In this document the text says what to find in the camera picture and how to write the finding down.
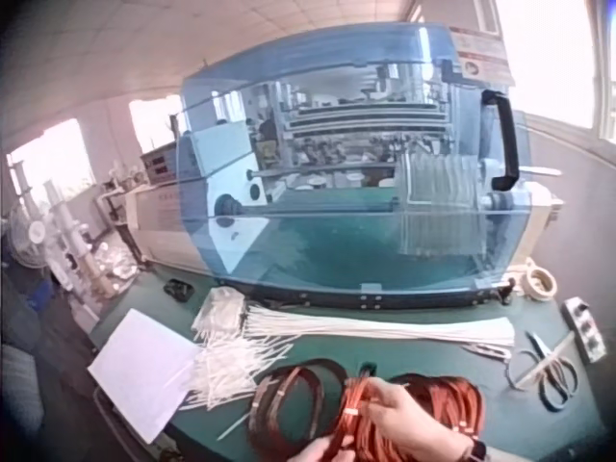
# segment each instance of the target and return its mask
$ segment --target wristwatch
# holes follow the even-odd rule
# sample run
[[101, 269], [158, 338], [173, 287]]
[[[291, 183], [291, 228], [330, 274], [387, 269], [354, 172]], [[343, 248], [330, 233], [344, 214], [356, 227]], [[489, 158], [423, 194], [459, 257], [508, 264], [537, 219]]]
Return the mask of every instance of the wristwatch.
[[489, 460], [488, 449], [478, 440], [473, 440], [471, 453], [463, 459], [464, 462], [488, 462]]

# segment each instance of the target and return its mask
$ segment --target ceiling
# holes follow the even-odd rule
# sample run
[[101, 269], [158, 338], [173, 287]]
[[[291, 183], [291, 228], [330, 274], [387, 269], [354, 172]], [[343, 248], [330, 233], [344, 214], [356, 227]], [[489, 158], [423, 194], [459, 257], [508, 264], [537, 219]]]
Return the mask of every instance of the ceiling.
[[265, 41], [395, 21], [410, 0], [35, 0], [2, 40], [2, 134], [95, 99], [177, 88]]

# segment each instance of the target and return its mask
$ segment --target electrical outlet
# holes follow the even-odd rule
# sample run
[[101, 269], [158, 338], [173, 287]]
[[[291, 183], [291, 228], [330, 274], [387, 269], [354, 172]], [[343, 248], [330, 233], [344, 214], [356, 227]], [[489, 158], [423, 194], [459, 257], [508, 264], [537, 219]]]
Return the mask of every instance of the electrical outlet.
[[590, 313], [588, 304], [575, 296], [562, 305], [565, 320], [576, 332], [576, 343], [586, 363], [596, 363], [607, 355], [603, 336]]

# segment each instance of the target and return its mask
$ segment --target hand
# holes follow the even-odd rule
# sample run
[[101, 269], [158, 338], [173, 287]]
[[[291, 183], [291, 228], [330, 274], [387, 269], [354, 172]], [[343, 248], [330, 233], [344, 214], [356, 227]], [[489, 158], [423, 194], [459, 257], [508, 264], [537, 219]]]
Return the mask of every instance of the hand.
[[[352, 437], [345, 437], [343, 440], [343, 448], [346, 448], [353, 442]], [[310, 443], [302, 452], [295, 457], [289, 459], [288, 462], [320, 462], [323, 455], [329, 448], [331, 436], [317, 438]], [[355, 460], [355, 451], [351, 449], [340, 449], [332, 462], [353, 462]]]
[[375, 400], [363, 403], [360, 414], [419, 462], [455, 462], [473, 447], [471, 438], [435, 421], [401, 385], [371, 377], [367, 392]]

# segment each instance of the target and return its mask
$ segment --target green workbench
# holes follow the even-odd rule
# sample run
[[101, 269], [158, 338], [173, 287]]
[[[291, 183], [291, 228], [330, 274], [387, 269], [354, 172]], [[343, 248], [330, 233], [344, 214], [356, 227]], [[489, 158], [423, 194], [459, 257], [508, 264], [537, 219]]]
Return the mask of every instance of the green workbench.
[[[174, 277], [189, 282], [195, 294], [189, 302], [175, 302], [163, 292], [163, 285]], [[129, 309], [135, 308], [181, 335], [192, 338], [193, 318], [213, 286], [211, 278], [176, 269], [155, 266], [142, 273], [133, 286], [111, 308], [92, 331], [90, 337], [101, 348]], [[476, 308], [432, 309], [410, 312], [367, 313], [320, 308], [297, 309], [298, 313], [353, 317], [396, 322], [475, 321], [507, 316], [516, 327], [517, 347], [530, 347], [524, 332], [532, 330], [553, 347], [568, 332], [555, 302], [538, 303], [516, 296], [510, 306], [494, 302]], [[543, 458], [584, 439], [604, 433], [588, 377], [574, 346], [565, 351], [577, 366], [579, 391], [560, 413], [546, 410], [536, 388], [517, 392], [504, 378], [503, 364], [467, 352], [453, 344], [430, 341], [380, 341], [348, 337], [304, 337], [295, 342], [289, 358], [277, 366], [310, 358], [331, 358], [342, 364], [350, 375], [357, 374], [366, 362], [377, 365], [377, 374], [388, 378], [403, 372], [426, 375], [461, 375], [476, 384], [486, 400], [486, 422], [482, 439], [496, 448], [534, 460]], [[302, 390], [291, 396], [283, 409], [281, 427], [297, 434], [306, 425], [309, 401], [299, 398]], [[326, 390], [328, 415], [333, 416], [340, 391]], [[255, 460], [256, 455], [246, 438], [245, 424], [220, 442], [217, 437], [247, 412], [247, 399], [222, 405], [210, 412], [203, 409], [178, 411], [170, 425], [173, 434], [201, 445], [231, 460]]]

